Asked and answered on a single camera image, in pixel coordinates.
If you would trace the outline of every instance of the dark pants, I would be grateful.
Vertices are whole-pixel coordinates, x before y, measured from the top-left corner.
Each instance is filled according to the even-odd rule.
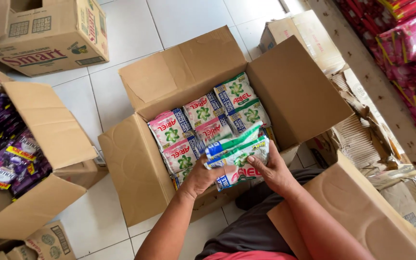
[[[303,185],[322,171],[323,169],[300,169],[293,170],[292,174]],[[238,208],[247,211],[217,237],[208,240],[195,260],[202,260],[217,252],[235,253],[253,250],[294,255],[266,215],[282,200],[283,198],[270,190],[265,182],[242,194],[235,200],[235,204]]]

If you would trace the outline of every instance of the red shirt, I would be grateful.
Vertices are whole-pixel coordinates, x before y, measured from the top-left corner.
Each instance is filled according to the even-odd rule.
[[[203,260],[298,260],[286,253],[268,251],[248,251],[236,253],[217,252]]]

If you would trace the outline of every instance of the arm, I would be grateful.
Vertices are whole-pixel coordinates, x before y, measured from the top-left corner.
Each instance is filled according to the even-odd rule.
[[[374,260],[371,253],[295,180],[273,142],[269,143],[267,166],[253,156],[247,160],[263,175],[268,186],[289,204],[312,258]]]
[[[195,198],[202,194],[217,177],[236,170],[235,166],[207,170],[203,165],[206,161],[206,156],[203,156],[196,162],[137,251],[135,260],[177,260],[189,226]]]

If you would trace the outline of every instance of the forearm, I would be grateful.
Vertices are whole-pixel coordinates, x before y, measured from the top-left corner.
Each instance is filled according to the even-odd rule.
[[[293,218],[303,236],[309,253],[315,260],[373,260],[366,250],[336,221],[301,185],[292,185],[280,193],[290,206]]]
[[[190,222],[195,198],[179,190],[148,234],[135,260],[177,260]]]

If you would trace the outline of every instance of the shelf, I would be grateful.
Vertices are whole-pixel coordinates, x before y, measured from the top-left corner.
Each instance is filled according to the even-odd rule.
[[[410,112],[332,0],[308,0],[416,169],[416,127]]]

